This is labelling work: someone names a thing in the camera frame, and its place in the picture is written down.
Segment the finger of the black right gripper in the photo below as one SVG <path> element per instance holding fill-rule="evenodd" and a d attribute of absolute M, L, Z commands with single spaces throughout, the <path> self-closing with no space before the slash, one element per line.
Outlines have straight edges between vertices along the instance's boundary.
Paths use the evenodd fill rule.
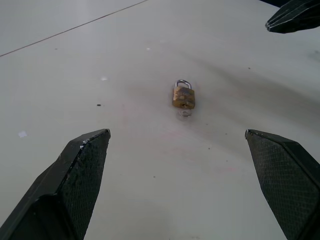
<path fill-rule="evenodd" d="M 294 33 L 320 26 L 320 9 L 303 12 L 276 12 L 265 24 L 272 33 Z"/>
<path fill-rule="evenodd" d="M 278 0 L 279 10 L 267 23 L 302 23 L 320 21 L 320 0 Z"/>

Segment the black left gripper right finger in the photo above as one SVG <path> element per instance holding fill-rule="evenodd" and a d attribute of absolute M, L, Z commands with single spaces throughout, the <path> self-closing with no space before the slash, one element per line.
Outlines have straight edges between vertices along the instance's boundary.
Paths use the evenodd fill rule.
<path fill-rule="evenodd" d="M 320 240 L 320 163 L 298 142 L 245 132 L 261 191 L 287 240 Z"/>

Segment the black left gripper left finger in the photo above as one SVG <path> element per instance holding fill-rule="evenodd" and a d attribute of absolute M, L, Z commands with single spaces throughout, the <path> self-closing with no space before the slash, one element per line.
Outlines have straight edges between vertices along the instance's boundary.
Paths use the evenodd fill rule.
<path fill-rule="evenodd" d="M 71 140 L 0 227 L 0 240 L 84 240 L 110 138 L 100 129 Z"/>

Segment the brass padlock with silver shackle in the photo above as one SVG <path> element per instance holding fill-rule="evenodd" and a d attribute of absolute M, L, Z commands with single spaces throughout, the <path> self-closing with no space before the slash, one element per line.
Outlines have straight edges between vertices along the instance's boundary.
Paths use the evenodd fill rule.
<path fill-rule="evenodd" d="M 179 109 L 192 110 L 195 108 L 195 91 L 192 89 L 192 85 L 188 81 L 179 79 L 175 82 L 172 105 Z"/>

